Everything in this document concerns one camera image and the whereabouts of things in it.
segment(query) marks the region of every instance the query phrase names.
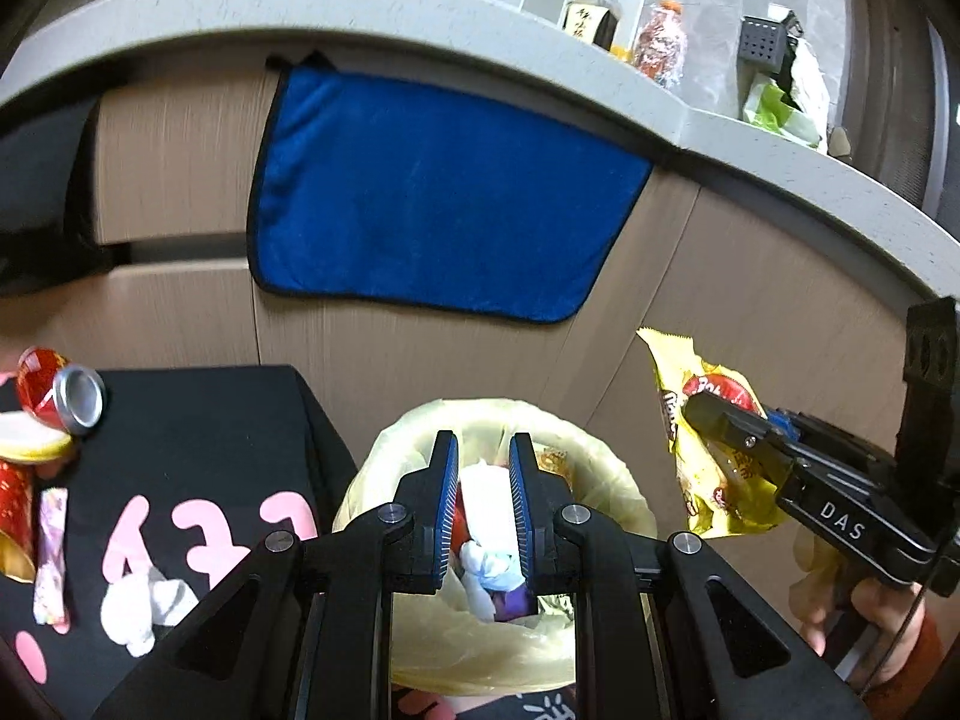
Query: countertop edge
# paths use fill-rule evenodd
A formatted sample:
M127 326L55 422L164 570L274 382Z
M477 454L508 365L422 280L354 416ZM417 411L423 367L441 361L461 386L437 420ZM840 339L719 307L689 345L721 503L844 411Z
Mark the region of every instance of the countertop edge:
M20 44L0 77L0 106L131 50L277 30L400 41L529 77L808 204L933 293L960 295L960 244L897 194L810 148L690 108L606 52L494 0L97 0Z

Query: screw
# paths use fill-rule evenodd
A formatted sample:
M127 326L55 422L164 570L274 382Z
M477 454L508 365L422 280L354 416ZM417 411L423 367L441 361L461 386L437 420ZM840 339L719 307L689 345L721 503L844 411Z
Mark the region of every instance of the screw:
M590 509L581 506L579 503L571 503L563 507L563 512L560 512L560 515L571 525L583 525L590 519Z
M407 508L402 503L385 503L376 510L376 515L380 518L380 522L385 522L387 525L395 525L395 523L400 522L403 517L406 517Z
M294 535L287 531L273 531L264 543L271 552L286 552L294 545Z
M702 547L704 543L700 541L697 536L694 536L693 533L684 531L674 536L673 545L678 551L683 552L685 555L696 555L700 552L700 547Z

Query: yellow trash bag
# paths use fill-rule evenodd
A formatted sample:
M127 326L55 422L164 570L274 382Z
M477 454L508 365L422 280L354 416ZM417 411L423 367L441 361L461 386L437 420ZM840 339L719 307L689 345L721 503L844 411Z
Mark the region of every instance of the yellow trash bag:
M333 530L394 498L400 477L423 469L437 431L449 429L460 466L483 459L507 466L510 439L529 433L565 453L573 497L608 514L631 533L656 536L654 515L610 447L575 425L517 400L435 400L385 429L353 480ZM551 690L574 677L573 621L544 608L529 627L483 622L467 610L467 594L452 569L433 596L394 596L392 678L399 685L442 695L503 695Z

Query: sauce bottle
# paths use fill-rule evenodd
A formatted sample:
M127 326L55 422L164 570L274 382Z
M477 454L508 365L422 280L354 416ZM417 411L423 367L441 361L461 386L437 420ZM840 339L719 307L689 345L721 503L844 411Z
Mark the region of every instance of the sauce bottle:
M621 15L618 0L569 0L563 15L563 31L609 51Z

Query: pink wrapper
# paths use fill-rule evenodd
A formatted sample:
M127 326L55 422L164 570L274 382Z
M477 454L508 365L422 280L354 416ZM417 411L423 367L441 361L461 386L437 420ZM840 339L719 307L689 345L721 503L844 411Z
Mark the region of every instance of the pink wrapper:
M70 616L64 603L64 531L66 489L40 493L40 537L37 540L37 579L34 584L34 619L38 625L65 626Z

